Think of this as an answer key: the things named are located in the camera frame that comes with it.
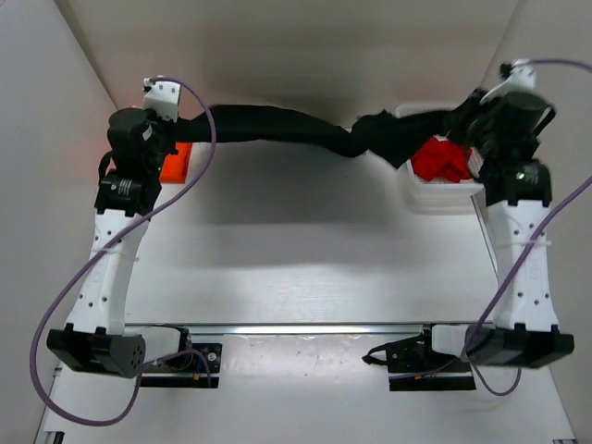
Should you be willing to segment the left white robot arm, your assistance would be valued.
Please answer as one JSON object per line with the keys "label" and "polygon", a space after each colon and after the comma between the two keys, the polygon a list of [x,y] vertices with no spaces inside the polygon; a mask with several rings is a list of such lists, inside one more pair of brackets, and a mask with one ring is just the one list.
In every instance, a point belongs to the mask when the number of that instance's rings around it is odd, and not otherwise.
{"label": "left white robot arm", "polygon": [[171,123],[152,109],[118,110],[108,119],[110,151],[98,171],[92,257],[78,298],[47,348],[71,370],[133,378],[145,362],[146,343],[125,332],[125,302],[136,253],[161,191],[160,173],[175,153]]}

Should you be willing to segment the orange t shirt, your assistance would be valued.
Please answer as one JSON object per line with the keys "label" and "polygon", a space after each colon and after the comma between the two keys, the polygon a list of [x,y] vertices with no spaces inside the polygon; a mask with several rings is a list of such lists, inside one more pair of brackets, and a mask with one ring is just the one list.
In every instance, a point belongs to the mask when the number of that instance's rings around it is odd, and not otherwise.
{"label": "orange t shirt", "polygon": [[166,157],[161,168],[159,178],[162,183],[184,184],[187,180],[192,143],[178,142],[176,150],[175,154]]}

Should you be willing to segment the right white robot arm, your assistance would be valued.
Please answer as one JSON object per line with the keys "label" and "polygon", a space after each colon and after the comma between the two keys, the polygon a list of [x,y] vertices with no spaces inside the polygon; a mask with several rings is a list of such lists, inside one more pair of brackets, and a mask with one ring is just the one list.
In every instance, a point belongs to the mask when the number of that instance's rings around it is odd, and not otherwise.
{"label": "right white robot arm", "polygon": [[498,290],[469,327],[434,325],[419,342],[416,361],[441,367],[450,356],[471,364],[536,369],[574,351],[560,331],[550,296],[546,225],[552,215],[547,166],[535,158],[540,132],[554,107],[533,92],[514,91],[472,102],[450,137],[481,157],[476,179],[484,187]]}

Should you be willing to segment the black t shirt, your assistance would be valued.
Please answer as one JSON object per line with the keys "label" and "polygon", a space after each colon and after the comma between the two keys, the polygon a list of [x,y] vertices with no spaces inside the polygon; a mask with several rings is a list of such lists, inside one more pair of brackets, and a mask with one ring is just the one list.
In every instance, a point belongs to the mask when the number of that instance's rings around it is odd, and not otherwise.
{"label": "black t shirt", "polygon": [[314,145],[346,158],[371,152],[399,168],[434,135],[450,128],[452,112],[438,109],[406,117],[384,110],[345,129],[303,112],[269,105],[214,105],[216,141]]}

